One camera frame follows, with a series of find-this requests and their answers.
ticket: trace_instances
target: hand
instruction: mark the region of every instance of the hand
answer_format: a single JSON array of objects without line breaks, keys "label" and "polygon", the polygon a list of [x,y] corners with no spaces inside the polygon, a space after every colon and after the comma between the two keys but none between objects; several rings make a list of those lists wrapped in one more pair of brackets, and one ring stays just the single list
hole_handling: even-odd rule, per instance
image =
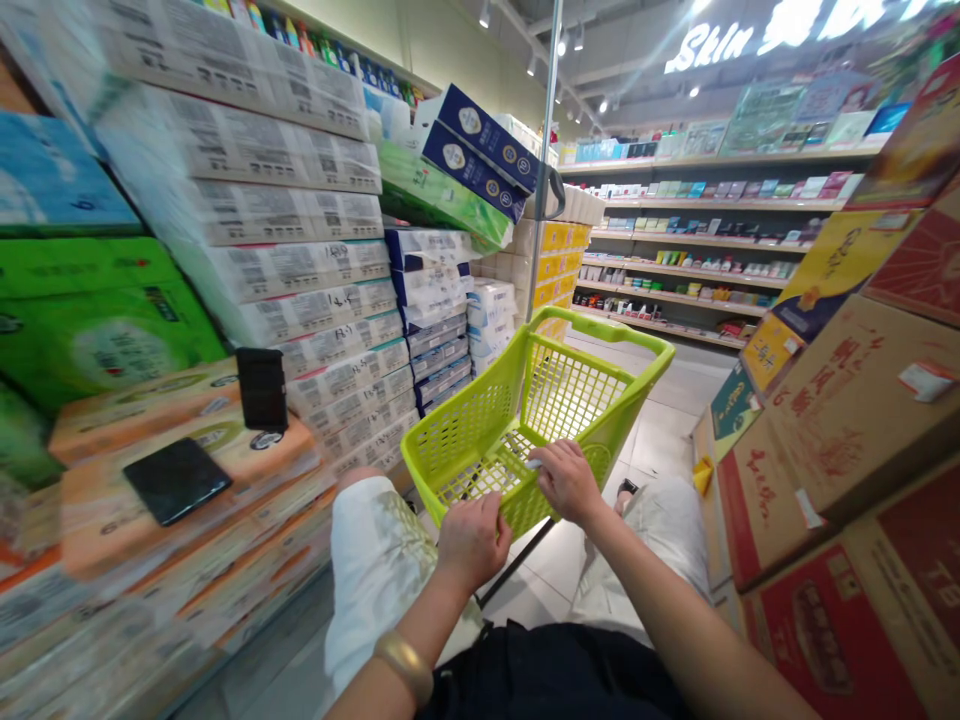
[{"label": "hand", "polygon": [[536,448],[530,459],[543,463],[537,482],[550,506],[564,520],[583,527],[598,511],[607,509],[583,450],[573,440],[557,440]]},{"label": "hand", "polygon": [[513,531],[500,514],[500,493],[458,502],[443,518],[435,574],[467,598],[500,571],[511,542]]}]

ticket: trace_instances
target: person's left hand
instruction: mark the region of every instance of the person's left hand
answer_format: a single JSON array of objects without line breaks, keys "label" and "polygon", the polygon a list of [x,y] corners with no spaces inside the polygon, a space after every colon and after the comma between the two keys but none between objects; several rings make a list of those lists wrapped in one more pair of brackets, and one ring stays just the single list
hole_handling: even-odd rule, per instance
[{"label": "person's left hand", "polygon": [[443,518],[435,573],[469,597],[500,571],[511,542],[513,531],[500,514],[500,493],[458,502]]}]

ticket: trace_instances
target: wall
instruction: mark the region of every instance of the wall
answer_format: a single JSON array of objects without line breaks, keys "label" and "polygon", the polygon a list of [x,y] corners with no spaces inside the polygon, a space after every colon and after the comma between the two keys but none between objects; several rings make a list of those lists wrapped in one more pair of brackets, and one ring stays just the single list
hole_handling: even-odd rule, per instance
[{"label": "wall", "polygon": [[[544,87],[459,0],[288,2],[441,89],[456,83],[491,114],[510,113],[534,130],[543,122]],[[559,110],[554,120],[560,122],[561,137],[572,140],[582,134],[581,126]]]}]

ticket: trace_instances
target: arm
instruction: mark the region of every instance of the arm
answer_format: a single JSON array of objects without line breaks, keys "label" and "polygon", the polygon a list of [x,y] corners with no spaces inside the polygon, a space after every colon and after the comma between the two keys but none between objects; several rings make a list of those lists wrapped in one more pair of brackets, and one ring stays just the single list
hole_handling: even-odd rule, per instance
[{"label": "arm", "polygon": [[[507,560],[513,533],[503,520],[500,494],[453,506],[440,529],[437,567],[397,624],[397,631],[434,667],[473,594]],[[409,720],[417,711],[413,692],[385,661],[372,657],[330,711],[327,720]]]},{"label": "arm", "polygon": [[539,482],[547,500],[583,528],[616,573],[698,717],[817,717],[783,676],[603,501],[579,445],[560,440],[530,457],[543,463]]}]

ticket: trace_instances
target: metal pole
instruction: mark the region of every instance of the metal pole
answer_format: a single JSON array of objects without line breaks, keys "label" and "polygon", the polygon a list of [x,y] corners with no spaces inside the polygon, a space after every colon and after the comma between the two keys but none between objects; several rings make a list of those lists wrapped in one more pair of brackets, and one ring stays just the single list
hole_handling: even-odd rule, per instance
[{"label": "metal pole", "polygon": [[537,196],[534,200],[533,266],[530,268],[530,299],[527,301],[526,322],[533,317],[533,299],[536,297],[537,267],[540,265],[540,229],[544,207],[547,204],[547,157],[550,154],[550,125],[553,124],[553,101],[557,88],[557,43],[560,41],[560,18],[563,17],[563,0],[553,3],[553,29],[550,31],[550,62],[547,63],[547,109],[543,118],[543,143],[540,147],[540,174],[537,177]]}]

